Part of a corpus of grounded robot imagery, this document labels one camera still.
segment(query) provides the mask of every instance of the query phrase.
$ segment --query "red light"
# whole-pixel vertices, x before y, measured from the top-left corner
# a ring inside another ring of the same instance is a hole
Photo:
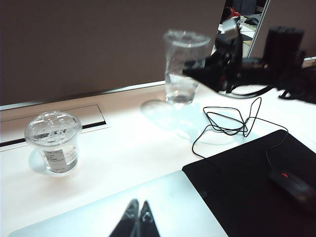
[[[281,173],[281,175],[283,175],[285,178],[288,178],[288,175],[285,173]]]

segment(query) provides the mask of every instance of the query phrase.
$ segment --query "desk slot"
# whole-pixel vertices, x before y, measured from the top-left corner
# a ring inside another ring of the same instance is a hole
[[[79,118],[82,123],[82,132],[89,132],[108,127],[98,105],[84,106],[75,109],[59,109]],[[38,115],[15,118],[1,122],[0,147],[25,142],[24,130],[26,126]]]

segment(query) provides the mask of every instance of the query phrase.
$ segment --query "water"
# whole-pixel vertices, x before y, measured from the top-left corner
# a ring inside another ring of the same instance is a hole
[[[196,94],[198,83],[190,77],[168,73],[165,75],[166,101],[189,104]]]
[[[46,167],[54,173],[65,173],[75,168],[78,151],[74,145],[66,145],[54,151],[42,152]]]

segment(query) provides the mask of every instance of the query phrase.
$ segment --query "cup lid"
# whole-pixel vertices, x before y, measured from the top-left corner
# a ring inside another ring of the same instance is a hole
[[[178,47],[201,47],[210,43],[211,38],[192,31],[169,29],[163,38],[166,42]]]
[[[45,112],[32,120],[25,129],[25,140],[34,146],[57,146],[80,133],[80,120],[68,113]]]

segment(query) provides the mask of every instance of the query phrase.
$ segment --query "red object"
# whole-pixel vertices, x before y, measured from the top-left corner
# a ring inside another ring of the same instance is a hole
[[[288,178],[288,175],[285,173],[281,173],[281,175],[283,175],[285,178]]]
[[[225,6],[223,9],[221,20],[225,21],[225,20],[231,19],[234,16],[240,16],[240,13],[236,12],[235,9],[233,9],[232,7]]]
[[[230,7],[230,9],[231,9],[231,14],[229,16],[229,19],[234,17],[234,16],[240,16],[240,13],[236,12],[235,9],[233,9],[232,7]]]

